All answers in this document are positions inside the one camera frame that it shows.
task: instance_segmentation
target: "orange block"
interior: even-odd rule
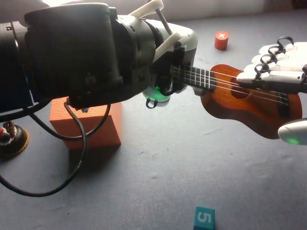
[[[80,136],[80,130],[73,118],[69,115],[64,107],[66,98],[52,100],[49,121],[55,130],[65,136]],[[106,112],[106,105],[92,107],[87,113],[81,110],[72,111],[82,122],[86,132],[91,131],[101,121]],[[88,148],[97,148],[102,146],[121,145],[122,120],[121,120],[121,103],[111,105],[110,113],[104,124],[88,138]],[[65,141],[70,150],[82,148],[82,141]]]

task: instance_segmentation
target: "fretboard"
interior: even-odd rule
[[[209,91],[215,89],[216,79],[210,70],[192,66],[174,66],[171,72],[175,81]]]

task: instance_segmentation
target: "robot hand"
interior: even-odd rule
[[[291,43],[283,46],[280,40]],[[277,44],[264,46],[259,55],[246,66],[237,81],[240,86],[281,93],[307,93],[307,42],[296,42],[287,36]],[[307,145],[307,118],[284,124],[278,130],[279,137],[290,144]]]

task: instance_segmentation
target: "gray tabletop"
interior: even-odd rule
[[[199,35],[195,66],[243,69],[282,35],[307,40],[307,11],[179,22]],[[230,34],[225,52],[214,48]],[[307,97],[301,95],[305,105]],[[149,110],[123,102],[119,148],[90,151],[63,191],[27,198],[0,187],[3,230],[191,230],[196,206],[215,208],[217,230],[303,230],[307,226],[307,148],[262,138],[238,121],[210,116],[188,88]],[[38,115],[48,122],[50,106]],[[16,121],[28,148],[2,162],[13,184],[43,192],[60,184],[79,157],[30,118]]]

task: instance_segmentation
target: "wooden ukulele body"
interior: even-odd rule
[[[211,72],[216,87],[201,102],[212,116],[240,121],[269,139],[278,139],[278,129],[285,123],[302,118],[298,94],[243,89],[236,81],[242,71],[228,65],[216,65]]]

